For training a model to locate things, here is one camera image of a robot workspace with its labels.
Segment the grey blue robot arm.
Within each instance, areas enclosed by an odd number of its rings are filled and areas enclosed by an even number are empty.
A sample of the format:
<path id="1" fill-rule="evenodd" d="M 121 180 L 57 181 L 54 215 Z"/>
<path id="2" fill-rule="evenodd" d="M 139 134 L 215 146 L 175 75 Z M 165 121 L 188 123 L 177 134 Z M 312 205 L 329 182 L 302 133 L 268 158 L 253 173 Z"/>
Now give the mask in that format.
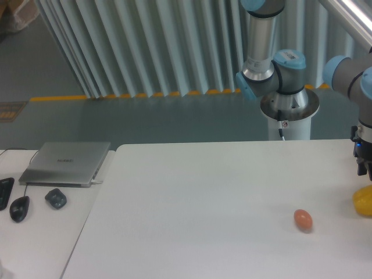
<path id="1" fill-rule="evenodd" d="M 247 60 L 236 75 L 243 95 L 261 97 L 270 140 L 308 140 L 318 96 L 305 87 L 306 59 L 293 49 L 273 52 L 277 16 L 284 1 L 242 1 L 250 17 Z M 338 55 L 324 66 L 323 80 L 357 104 L 357 125 L 351 128 L 358 175 L 371 174 L 371 56 L 352 59 Z"/>

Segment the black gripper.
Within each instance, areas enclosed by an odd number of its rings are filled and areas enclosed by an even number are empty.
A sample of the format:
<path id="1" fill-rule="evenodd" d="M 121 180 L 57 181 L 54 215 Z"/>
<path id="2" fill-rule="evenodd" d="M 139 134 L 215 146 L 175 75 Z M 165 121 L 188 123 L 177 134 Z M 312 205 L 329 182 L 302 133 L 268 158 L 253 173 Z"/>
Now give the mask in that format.
<path id="1" fill-rule="evenodd" d="M 357 175 L 367 174 L 371 165 L 371 127 L 358 124 L 351 127 L 350 140 L 354 143 L 353 155 L 357 158 Z"/>

